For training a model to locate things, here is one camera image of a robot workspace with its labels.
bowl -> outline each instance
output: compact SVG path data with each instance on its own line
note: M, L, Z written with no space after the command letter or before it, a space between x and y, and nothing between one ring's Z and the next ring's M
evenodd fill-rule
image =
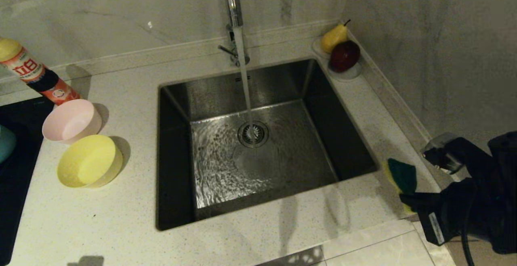
M16 147L16 136L11 130L0 125L0 163L5 161Z
M123 159L110 137L87 136L65 151L57 165L57 178L68 187L100 187L117 176Z
M94 105L74 99L55 108L43 123L43 136L50 141L72 144L99 132L102 119Z

apple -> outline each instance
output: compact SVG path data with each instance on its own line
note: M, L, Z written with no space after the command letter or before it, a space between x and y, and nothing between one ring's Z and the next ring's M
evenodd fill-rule
M339 43L332 49L329 67L335 72L347 71L357 63L360 56L361 49L353 41Z

spray bottle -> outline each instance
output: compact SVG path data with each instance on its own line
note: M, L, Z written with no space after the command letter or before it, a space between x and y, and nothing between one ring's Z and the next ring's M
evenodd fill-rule
M58 106L81 98L81 95L61 80L54 71L37 61L15 40L0 37L0 65Z

countertop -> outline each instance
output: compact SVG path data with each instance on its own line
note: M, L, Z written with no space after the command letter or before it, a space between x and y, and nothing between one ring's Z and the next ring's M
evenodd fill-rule
M304 38L250 48L248 69L317 58L313 41ZM253 266L406 216L396 190L379 170L158 231L158 88L236 71L227 55L218 53L72 80L72 86L98 104L107 121L100 134L115 137L127 163L102 188L69 189L59 183L55 172L67 145L45 140L10 265L66 265L84 256L102 256L103 266ZM362 76L351 82L329 79L375 161L381 164L393 157L411 163L417 167L418 190L439 191L368 82ZM11 93L0 96L0 105L37 96L31 90Z

stove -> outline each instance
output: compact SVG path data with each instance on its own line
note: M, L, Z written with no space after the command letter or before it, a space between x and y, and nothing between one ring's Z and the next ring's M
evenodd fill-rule
M17 138L15 150L0 164L0 265L11 261L25 197L43 141L41 126L53 106L45 97L39 97L0 107L0 124Z

